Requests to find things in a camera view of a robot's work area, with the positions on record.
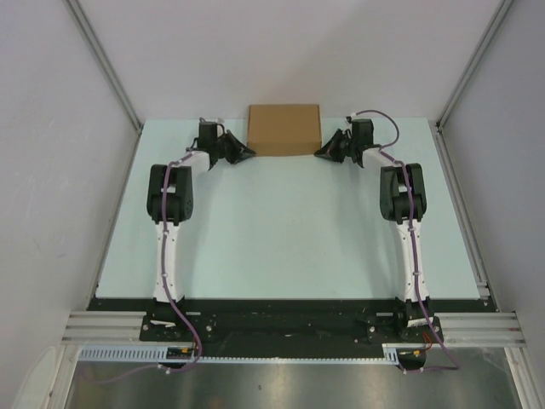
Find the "brown cardboard box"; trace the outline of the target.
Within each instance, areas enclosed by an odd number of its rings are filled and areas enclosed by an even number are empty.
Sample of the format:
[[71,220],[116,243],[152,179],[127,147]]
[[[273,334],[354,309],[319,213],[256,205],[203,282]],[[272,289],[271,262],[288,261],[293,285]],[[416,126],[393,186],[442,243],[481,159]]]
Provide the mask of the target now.
[[247,142],[261,157],[314,154],[322,145],[319,105],[251,105]]

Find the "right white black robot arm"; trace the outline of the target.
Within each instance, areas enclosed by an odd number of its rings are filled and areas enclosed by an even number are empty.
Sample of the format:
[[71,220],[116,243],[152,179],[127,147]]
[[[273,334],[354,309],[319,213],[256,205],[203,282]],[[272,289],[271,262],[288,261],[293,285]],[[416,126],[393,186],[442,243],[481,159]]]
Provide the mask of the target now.
[[380,213],[393,230],[402,279],[395,298],[398,310],[393,316],[393,333],[403,342],[412,342],[431,320],[422,270],[421,227],[427,210],[422,166],[406,164],[375,143],[370,119],[350,118],[348,122],[349,127],[336,130],[314,156],[339,164],[349,158],[363,169],[378,172]]

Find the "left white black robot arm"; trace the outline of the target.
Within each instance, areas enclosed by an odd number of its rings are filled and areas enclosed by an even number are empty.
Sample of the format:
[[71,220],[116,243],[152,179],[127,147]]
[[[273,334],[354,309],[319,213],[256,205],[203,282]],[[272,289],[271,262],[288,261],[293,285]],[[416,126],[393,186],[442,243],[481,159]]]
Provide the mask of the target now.
[[190,220],[195,199],[194,185],[199,176],[224,159],[231,165],[256,156],[224,124],[199,119],[198,135],[181,158],[150,169],[146,211],[156,230],[157,269],[153,299],[159,304],[176,305],[185,297],[176,277],[177,242],[181,225]]

